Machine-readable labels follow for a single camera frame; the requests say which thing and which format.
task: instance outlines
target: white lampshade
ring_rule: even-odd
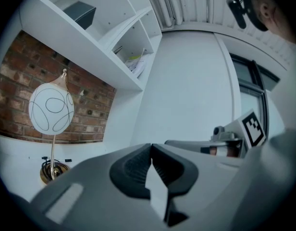
[[[29,117],[34,128],[43,134],[56,135],[64,132],[74,115],[74,104],[69,91],[54,84],[60,78],[39,86],[29,101]]]

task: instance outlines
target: table lamp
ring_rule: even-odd
[[[47,184],[69,169],[57,160],[54,162],[55,137],[65,131],[74,115],[74,103],[67,88],[66,69],[56,80],[36,88],[30,98],[28,112],[37,131],[53,135],[50,165],[46,161],[40,170],[40,177]]]

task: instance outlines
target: corrugated ceiling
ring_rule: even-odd
[[[191,29],[226,34],[254,45],[285,68],[289,67],[294,57],[296,51],[294,44],[286,42],[269,31],[257,30],[247,16],[245,16],[246,29],[239,28],[226,0],[150,1],[162,31]]]

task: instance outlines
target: lamp base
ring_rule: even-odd
[[[46,161],[42,164],[40,169],[40,178],[45,184],[48,184],[50,181],[52,181],[50,168],[51,168],[50,161]],[[55,178],[65,173],[69,169],[70,168],[66,164],[60,163],[59,161],[56,160],[55,167],[54,167]]]

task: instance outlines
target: shelving unit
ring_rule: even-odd
[[[86,30],[63,11],[78,1],[96,7]],[[162,37],[149,0],[25,0],[19,13],[24,31],[117,89],[102,146],[129,146]],[[143,49],[150,57],[136,78],[124,63]]]

